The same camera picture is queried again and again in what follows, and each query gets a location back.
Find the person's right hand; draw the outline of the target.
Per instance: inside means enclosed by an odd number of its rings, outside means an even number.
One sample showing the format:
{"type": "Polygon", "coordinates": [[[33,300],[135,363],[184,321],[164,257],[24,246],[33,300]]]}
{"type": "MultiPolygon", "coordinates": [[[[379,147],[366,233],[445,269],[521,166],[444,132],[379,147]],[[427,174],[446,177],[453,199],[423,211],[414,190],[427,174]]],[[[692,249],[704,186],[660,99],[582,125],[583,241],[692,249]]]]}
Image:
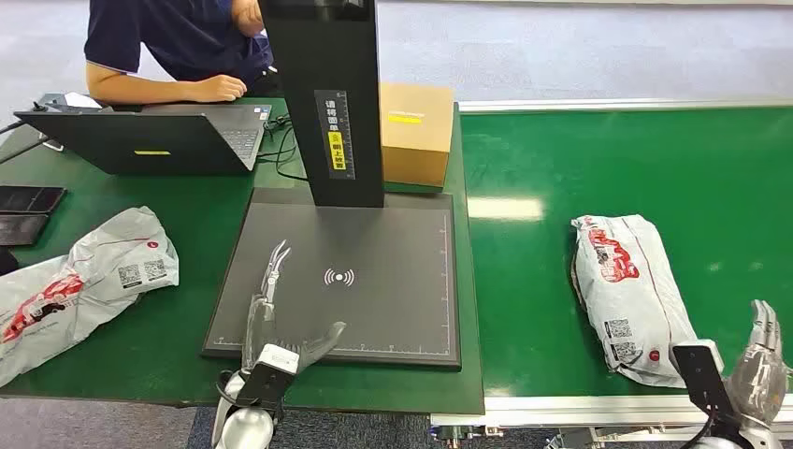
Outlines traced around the person's right hand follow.
{"type": "Polygon", "coordinates": [[[200,103],[235,101],[247,93],[246,84],[235,77],[217,75],[196,81],[192,87],[191,100],[200,103]]]}

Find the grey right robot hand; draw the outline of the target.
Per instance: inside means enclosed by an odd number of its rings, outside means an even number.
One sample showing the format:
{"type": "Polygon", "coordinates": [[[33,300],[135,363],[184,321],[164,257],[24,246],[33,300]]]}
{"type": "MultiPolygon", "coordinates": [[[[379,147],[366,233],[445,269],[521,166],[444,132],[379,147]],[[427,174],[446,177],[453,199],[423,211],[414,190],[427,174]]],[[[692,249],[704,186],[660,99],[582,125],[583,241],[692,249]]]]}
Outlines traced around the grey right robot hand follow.
{"type": "Polygon", "coordinates": [[[727,378],[728,396],[742,428],[769,429],[783,407],[792,370],[783,358],[781,327],[765,300],[751,302],[748,342],[727,378]]]}

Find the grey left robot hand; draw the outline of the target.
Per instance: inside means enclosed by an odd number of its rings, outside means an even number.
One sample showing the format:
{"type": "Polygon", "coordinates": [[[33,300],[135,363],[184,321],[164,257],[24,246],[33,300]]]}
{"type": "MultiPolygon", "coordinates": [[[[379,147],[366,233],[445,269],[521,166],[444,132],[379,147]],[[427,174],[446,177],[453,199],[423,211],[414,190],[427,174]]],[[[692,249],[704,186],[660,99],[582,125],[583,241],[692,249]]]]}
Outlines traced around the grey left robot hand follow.
{"type": "Polygon", "coordinates": [[[240,371],[245,375],[263,364],[296,376],[332,351],[347,327],[337,321],[313,340],[288,338],[279,331],[277,288],[281,266],[290,252],[285,239],[273,248],[259,291],[252,295],[241,353],[240,371]]]}

